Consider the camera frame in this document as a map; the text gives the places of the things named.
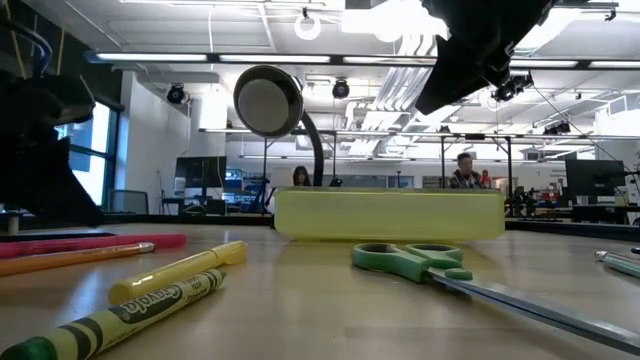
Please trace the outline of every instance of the scissors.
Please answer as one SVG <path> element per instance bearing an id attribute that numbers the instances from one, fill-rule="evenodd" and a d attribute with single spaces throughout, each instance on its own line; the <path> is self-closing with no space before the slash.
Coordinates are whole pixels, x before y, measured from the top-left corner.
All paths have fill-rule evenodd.
<path id="1" fill-rule="evenodd" d="M 396 274 L 418 284 L 440 283 L 547 325 L 640 355 L 640 335 L 523 291 L 482 282 L 464 269 L 463 252 L 453 246 L 412 244 L 401 250 L 394 244 L 360 244 L 351 251 L 351 259 L 365 270 Z"/>

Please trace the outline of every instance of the window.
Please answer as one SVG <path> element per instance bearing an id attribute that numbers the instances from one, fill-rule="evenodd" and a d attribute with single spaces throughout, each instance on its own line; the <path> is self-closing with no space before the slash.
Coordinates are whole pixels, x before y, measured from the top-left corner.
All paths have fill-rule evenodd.
<path id="1" fill-rule="evenodd" d="M 119 113 L 96 103 L 93 118 L 82 124 L 56 127 L 58 138 L 71 139 L 69 165 L 96 205 L 106 205 L 107 190 L 113 188 L 116 129 Z"/>

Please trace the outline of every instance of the table surface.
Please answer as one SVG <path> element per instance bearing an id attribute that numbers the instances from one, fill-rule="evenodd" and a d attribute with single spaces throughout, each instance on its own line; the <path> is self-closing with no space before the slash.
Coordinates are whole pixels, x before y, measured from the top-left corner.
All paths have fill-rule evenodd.
<path id="1" fill-rule="evenodd" d="M 119 225 L 189 235 L 188 246 L 0 278 L 0 350 L 107 307 L 111 284 L 227 241 L 249 243 L 224 288 L 99 359 L 631 359 L 631 355 L 442 289 L 351 266 L 353 244 L 290 242 L 262 227 Z M 594 262 L 631 243 L 508 232 L 467 242 L 467 268 L 640 332 L 640 281 Z"/>

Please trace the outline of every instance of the yellow container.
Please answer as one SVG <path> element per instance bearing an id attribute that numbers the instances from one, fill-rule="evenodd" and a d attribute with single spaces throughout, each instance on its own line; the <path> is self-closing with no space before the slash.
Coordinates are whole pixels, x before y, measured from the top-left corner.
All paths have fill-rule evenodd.
<path id="1" fill-rule="evenodd" d="M 493 190 L 283 188 L 276 229 L 295 240 L 464 241 L 504 233 Z"/>

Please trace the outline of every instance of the fluorescent light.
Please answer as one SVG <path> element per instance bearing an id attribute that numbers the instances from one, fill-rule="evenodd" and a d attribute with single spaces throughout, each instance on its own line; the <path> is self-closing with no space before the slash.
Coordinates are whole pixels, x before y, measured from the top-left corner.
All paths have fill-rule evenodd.
<path id="1" fill-rule="evenodd" d="M 320 55 L 220 55 L 221 62 L 236 63 L 312 63 L 326 64 L 329 56 Z"/>
<path id="2" fill-rule="evenodd" d="M 240 155 L 238 156 L 240 159 L 264 159 L 265 157 L 262 155 Z M 267 159 L 282 159 L 281 156 L 273 156 L 267 155 Z"/>
<path id="3" fill-rule="evenodd" d="M 343 58 L 346 64 L 360 65 L 408 65 L 408 66 L 435 66 L 438 60 L 435 57 L 418 57 L 418 56 L 345 56 Z"/>
<path id="4" fill-rule="evenodd" d="M 578 64 L 571 60 L 511 60 L 511 67 L 516 68 L 571 68 Z"/>
<path id="5" fill-rule="evenodd" d="M 640 69 L 640 61 L 593 61 L 589 67 Z"/>
<path id="6" fill-rule="evenodd" d="M 206 62 L 205 54 L 153 54 L 153 53 L 98 53 L 96 57 L 104 61 L 175 61 L 175 62 Z"/>
<path id="7" fill-rule="evenodd" d="M 323 9 L 326 7 L 322 2 L 306 2 L 306 1 L 217 1 L 217 0 L 120 0 L 123 4 L 151 4 L 151 5 L 170 5 L 170 6 L 266 6 L 278 8 L 295 8 L 306 6 L 310 9 Z"/>
<path id="8" fill-rule="evenodd" d="M 388 136 L 390 131 L 336 131 L 338 135 Z"/>
<path id="9" fill-rule="evenodd" d="M 199 129 L 202 132 L 225 133 L 225 134 L 251 134 L 248 129 Z"/>

